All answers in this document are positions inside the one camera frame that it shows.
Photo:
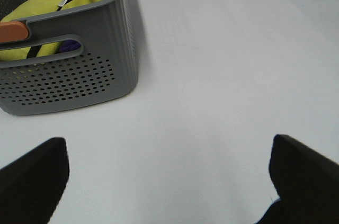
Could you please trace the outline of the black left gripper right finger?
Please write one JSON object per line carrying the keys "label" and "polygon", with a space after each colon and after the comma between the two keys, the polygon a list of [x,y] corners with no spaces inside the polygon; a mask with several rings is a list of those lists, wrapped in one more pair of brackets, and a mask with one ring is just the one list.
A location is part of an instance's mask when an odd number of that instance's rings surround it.
{"label": "black left gripper right finger", "polygon": [[273,139],[269,175],[279,198],[259,223],[338,223],[338,164],[288,135]]}

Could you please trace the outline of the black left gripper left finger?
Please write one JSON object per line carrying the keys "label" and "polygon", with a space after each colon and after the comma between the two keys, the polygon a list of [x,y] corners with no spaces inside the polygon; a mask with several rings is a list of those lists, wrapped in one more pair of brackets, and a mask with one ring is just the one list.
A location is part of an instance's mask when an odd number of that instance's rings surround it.
{"label": "black left gripper left finger", "polygon": [[1,223],[48,223],[69,173],[64,138],[51,138],[1,168]]}

